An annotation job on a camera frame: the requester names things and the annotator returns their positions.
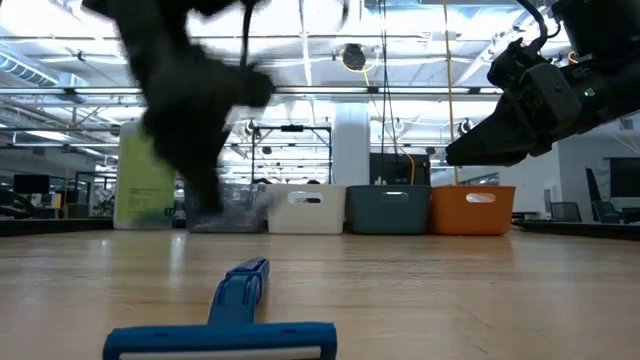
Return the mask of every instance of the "ceiling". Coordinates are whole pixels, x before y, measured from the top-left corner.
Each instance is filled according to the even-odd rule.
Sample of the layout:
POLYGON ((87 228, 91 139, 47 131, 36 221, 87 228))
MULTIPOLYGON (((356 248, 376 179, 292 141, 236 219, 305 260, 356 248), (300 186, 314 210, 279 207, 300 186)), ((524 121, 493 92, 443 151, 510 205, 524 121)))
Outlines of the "ceiling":
MULTIPOLYGON (((306 0, 303 8, 304 33, 299 21, 298 4, 298 0, 271 0, 269 5, 254 14, 249 43, 250 61, 263 64, 265 71, 272 74, 274 81, 282 86, 364 87, 367 80, 371 86, 382 86, 385 67, 380 56, 380 34, 386 28, 389 86, 418 87, 423 93, 436 88, 442 91, 440 95, 405 94, 392 98, 394 117, 400 119, 400 122, 396 122, 398 142, 414 144, 414 147, 405 148, 413 153, 424 153, 427 144, 446 144, 450 141, 450 109, 447 90, 442 89, 449 85, 447 35, 450 40, 453 85, 459 88, 490 88, 486 73, 496 54, 517 37, 530 41, 538 34, 532 18, 515 0, 449 0, 448 24, 445 24, 441 1, 387 0, 387 15, 383 19, 375 0, 351 0, 351 14, 342 29, 338 29, 342 11, 339 1, 306 0), (518 25, 518 30, 514 30, 514 25, 518 25), (366 78, 362 73, 348 71, 341 62, 341 51, 350 43, 362 45, 367 68, 370 68, 366 78)), ((76 86, 134 86, 113 22, 85 11, 80 5, 81 2, 77 0, 4 0, 0 7, 0 54, 11 54, 51 78, 64 78, 67 84, 73 81, 76 86)), ((193 41, 203 44, 225 61, 237 63, 240 57, 242 16, 243 9, 240 7, 233 7, 209 19, 192 14, 188 23, 189 33, 193 41)), ((553 32, 556 25, 550 19, 548 22, 553 32)), ((568 39, 561 32, 547 43, 543 55, 562 59, 566 58, 569 51, 568 39)), ((2 72, 0 85, 35 86, 33 82, 2 72)), ((498 96, 456 96, 452 106, 453 122, 482 120, 493 111, 498 96)), ((0 123, 8 127, 31 124, 37 127, 109 129, 137 119, 144 111, 141 99, 136 95, 85 95, 83 100, 83 104, 77 104, 53 96, 5 95, 0 101, 9 106, 0 109, 5 111, 0 123), (20 106, 17 114, 16 105, 20 106)), ((230 142, 247 142, 244 130, 249 119, 260 125, 296 123, 331 126, 337 104, 354 101, 369 104, 372 146, 376 146, 382 133, 381 116, 376 110, 376 105, 382 109, 381 99, 374 105, 374 101, 366 96, 354 99, 345 94, 276 96, 273 104, 263 113, 238 109, 230 116, 230 120, 236 122, 230 142)), ((68 135, 78 142, 117 146, 117 137, 108 132, 68 135)), ((52 140, 29 134, 20 136, 20 141, 52 140)), ((297 142, 314 146, 287 147, 282 150, 274 148, 272 156, 260 155, 265 158, 261 161, 267 164, 271 164, 269 158, 275 159, 276 156, 308 158, 311 165, 305 168, 309 168, 315 166, 313 159, 328 156, 321 137, 311 132, 292 135, 276 131, 268 139, 270 143, 297 142)), ((391 140, 386 138, 385 142, 389 144, 391 140)), ((116 147, 91 149, 94 155, 96 152, 117 154, 116 147)), ((230 163, 246 165, 246 150, 228 149, 224 158, 230 163)), ((444 164, 436 161, 434 165, 444 164)))

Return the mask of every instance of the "metal frame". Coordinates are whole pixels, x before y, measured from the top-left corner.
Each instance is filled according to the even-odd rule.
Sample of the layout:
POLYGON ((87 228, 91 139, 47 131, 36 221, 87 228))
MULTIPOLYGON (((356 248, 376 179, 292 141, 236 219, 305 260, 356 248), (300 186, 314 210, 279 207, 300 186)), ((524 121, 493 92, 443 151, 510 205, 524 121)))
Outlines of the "metal frame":
POLYGON ((278 147, 262 144, 262 141, 268 137, 273 131, 283 131, 287 132, 287 128, 294 127, 295 129, 299 129, 303 132, 305 130, 311 131, 317 135, 318 139, 323 142, 323 145, 320 144, 297 144, 297 143, 287 143, 287 144, 278 144, 281 147, 323 147, 326 146, 329 148, 329 184, 331 184, 333 179, 333 130, 329 127, 319 127, 319 126, 298 126, 298 125, 284 125, 284 126, 254 126, 251 132, 251 183, 253 183, 256 179, 256 147, 278 147), (262 135, 262 138, 256 143, 256 132, 259 130, 266 130, 266 134, 262 135), (327 143, 322 139, 320 134, 318 134, 317 130, 327 131, 329 134, 329 142, 327 143))
MULTIPOLYGON (((75 176, 75 183, 73 184, 73 191, 74 192, 78 192, 78 184, 80 182, 80 176, 84 175, 84 176, 88 176, 91 177, 93 176, 93 178, 97 178, 100 177, 100 175, 106 175, 106 174, 115 174, 117 175, 118 173, 115 171, 76 171, 76 176, 75 176)), ((87 182, 87 198, 85 200, 85 204, 89 204, 91 202, 91 186, 89 185, 90 182, 87 182)))

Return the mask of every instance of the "desk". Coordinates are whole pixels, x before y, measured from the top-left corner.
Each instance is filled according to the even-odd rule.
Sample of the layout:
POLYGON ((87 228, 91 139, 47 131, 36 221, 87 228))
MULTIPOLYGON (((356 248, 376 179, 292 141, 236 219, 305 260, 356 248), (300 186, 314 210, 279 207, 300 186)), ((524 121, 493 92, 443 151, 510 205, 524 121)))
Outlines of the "desk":
POLYGON ((511 220, 536 220, 540 218, 540 213, 537 211, 514 211, 511 215, 511 220))
POLYGON ((255 256, 258 321, 333 321, 340 360, 640 359, 637 243, 175 231, 2 239, 3 359, 99 359, 114 327, 202 324, 255 256))
POLYGON ((620 213, 625 224, 640 222, 640 208, 622 208, 620 213))

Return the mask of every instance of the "white rubber strip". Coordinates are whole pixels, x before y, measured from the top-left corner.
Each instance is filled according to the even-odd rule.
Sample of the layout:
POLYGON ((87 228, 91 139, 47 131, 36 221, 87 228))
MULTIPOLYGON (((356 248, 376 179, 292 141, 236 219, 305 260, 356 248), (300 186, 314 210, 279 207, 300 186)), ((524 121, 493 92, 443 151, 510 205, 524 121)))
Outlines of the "white rubber strip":
POLYGON ((124 353, 120 360, 312 360, 320 359, 319 347, 209 352, 124 353))

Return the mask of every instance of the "white storage bin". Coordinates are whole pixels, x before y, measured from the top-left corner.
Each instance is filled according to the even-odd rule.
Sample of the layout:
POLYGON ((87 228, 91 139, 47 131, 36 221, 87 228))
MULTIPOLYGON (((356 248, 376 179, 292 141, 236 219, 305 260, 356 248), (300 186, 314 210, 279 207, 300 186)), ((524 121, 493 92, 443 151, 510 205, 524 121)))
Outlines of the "white storage bin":
POLYGON ((275 234, 341 234, 346 186, 267 185, 275 204, 267 211, 275 234))

